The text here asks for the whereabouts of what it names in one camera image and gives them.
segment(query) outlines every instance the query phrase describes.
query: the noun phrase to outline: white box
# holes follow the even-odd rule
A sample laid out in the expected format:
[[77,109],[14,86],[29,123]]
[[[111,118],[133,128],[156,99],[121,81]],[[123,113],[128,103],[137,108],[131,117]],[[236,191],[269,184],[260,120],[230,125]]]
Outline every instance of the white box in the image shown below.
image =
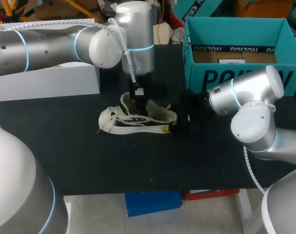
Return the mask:
[[[21,23],[7,23],[0,31]],[[45,26],[61,29],[74,24]],[[82,62],[0,77],[0,101],[99,94],[99,68]]]

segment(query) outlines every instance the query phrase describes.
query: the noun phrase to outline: white paper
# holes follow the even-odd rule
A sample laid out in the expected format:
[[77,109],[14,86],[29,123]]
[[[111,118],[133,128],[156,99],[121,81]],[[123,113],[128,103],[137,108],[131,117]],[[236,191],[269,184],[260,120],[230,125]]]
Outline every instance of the white paper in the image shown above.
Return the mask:
[[245,63],[244,59],[219,59],[219,63]]

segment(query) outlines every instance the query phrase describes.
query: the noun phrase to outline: black cable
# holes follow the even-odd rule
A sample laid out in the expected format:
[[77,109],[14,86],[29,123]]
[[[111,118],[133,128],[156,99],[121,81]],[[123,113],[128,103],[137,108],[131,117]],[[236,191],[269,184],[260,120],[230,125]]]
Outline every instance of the black cable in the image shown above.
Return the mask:
[[[159,24],[158,25],[158,28],[161,26],[161,24]],[[158,34],[158,30],[157,30],[157,34]],[[161,45],[161,41],[160,41],[160,39],[159,39],[159,36],[158,36],[158,42],[159,42],[159,44]]]

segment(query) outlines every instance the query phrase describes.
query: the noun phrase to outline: cardboard box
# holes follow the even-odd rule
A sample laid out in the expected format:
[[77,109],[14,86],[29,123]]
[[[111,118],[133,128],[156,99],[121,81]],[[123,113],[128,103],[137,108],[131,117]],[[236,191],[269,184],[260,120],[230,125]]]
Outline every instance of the cardboard box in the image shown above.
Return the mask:
[[222,0],[179,0],[175,5],[174,14],[186,22],[188,17],[208,17],[218,8]]
[[285,19],[188,18],[183,60],[186,87],[195,93],[268,64],[278,70],[285,96],[296,91],[296,39]]
[[235,17],[287,18],[294,0],[235,0]]

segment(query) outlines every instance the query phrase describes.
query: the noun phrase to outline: white cable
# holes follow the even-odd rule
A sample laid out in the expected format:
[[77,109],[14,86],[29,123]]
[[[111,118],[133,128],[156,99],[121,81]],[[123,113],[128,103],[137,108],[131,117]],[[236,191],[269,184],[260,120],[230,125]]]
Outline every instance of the white cable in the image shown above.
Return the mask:
[[114,36],[118,42],[120,42],[120,44],[122,45],[122,48],[124,50],[124,54],[126,55],[127,61],[128,61],[128,65],[129,65],[129,72],[132,78],[133,83],[137,83],[136,78],[135,78],[135,74],[134,74],[134,69],[133,69],[133,63],[131,60],[131,57],[129,55],[129,51],[126,45],[126,40],[124,38],[123,33],[121,32],[119,25],[117,23],[117,21],[113,18],[109,18],[108,21],[111,21],[114,25],[118,26],[118,32],[116,32],[115,30],[100,24],[100,23],[89,23],[89,22],[85,22],[83,20],[78,20],[78,19],[63,19],[63,20],[54,20],[54,21],[45,21],[45,22],[32,22],[32,23],[27,23],[27,24],[23,24],[23,25],[19,25],[16,27],[12,27],[12,28],[8,28],[5,31],[17,31],[17,30],[21,30],[21,29],[26,29],[26,28],[33,28],[33,27],[41,27],[41,26],[47,26],[47,25],[53,25],[53,24],[82,24],[82,25],[86,25],[89,27],[97,27],[97,28],[101,28],[101,29],[105,29],[107,30],[112,36]]
[[249,156],[247,154],[247,149],[245,146],[243,146],[243,151],[244,151],[244,157],[245,157],[245,162],[246,162],[246,166],[247,168],[249,169],[249,173],[252,177],[252,180],[254,181],[254,183],[256,184],[256,186],[258,187],[258,189],[263,193],[265,194],[266,191],[261,187],[261,185],[259,184],[259,182],[257,181],[253,171],[252,171],[252,168],[251,168],[251,165],[250,165],[250,161],[249,161]]
[[117,26],[118,33],[119,33],[119,35],[121,37],[121,41],[120,42],[122,44],[122,47],[123,47],[123,50],[124,50],[124,54],[126,55],[126,58],[127,58],[127,61],[128,61],[130,76],[132,78],[133,83],[137,83],[136,82],[136,78],[135,78],[135,74],[134,74],[132,59],[130,57],[129,50],[127,48],[126,39],[124,38],[124,34],[122,33],[121,29],[119,28],[119,25],[118,25],[117,21],[114,18],[109,18],[108,19],[108,22],[112,22],[114,25]]

